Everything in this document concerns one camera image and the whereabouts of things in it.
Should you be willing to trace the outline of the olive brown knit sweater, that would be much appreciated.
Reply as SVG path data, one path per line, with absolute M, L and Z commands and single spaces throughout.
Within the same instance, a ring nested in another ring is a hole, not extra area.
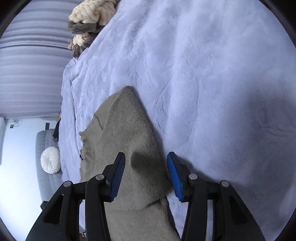
M 105 206 L 112 240 L 178 240 L 166 195 L 171 184 L 147 115 L 133 89 L 108 97 L 80 132 L 80 175 L 87 181 L 125 154 L 114 202 Z

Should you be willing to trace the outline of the lavender plush bed blanket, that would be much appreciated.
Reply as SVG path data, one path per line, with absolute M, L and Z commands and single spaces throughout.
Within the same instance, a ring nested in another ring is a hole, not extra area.
M 79 132 L 132 86 L 163 155 L 230 182 L 266 240 L 295 210 L 295 47 L 259 1 L 120 1 L 63 73 L 64 180 L 80 179 Z

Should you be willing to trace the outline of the white round pleated cushion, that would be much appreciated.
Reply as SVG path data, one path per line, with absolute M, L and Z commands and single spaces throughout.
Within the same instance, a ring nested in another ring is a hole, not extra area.
M 59 149 L 57 147 L 47 147 L 41 153 L 40 164 L 46 173 L 58 173 L 61 169 Z

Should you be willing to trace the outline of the grey striped window blind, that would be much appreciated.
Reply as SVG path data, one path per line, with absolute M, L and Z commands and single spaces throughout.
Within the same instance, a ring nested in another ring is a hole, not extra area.
M 80 1 L 31 1 L 1 37 L 1 116 L 61 109 L 62 75 L 72 59 L 68 17 Z

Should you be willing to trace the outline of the beige brown striped clothes pile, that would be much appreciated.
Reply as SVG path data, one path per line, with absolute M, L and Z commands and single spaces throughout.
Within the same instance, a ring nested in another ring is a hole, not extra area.
M 73 35 L 68 49 L 78 59 L 90 47 L 101 30 L 116 13 L 119 0 L 83 1 L 68 18 L 68 30 Z

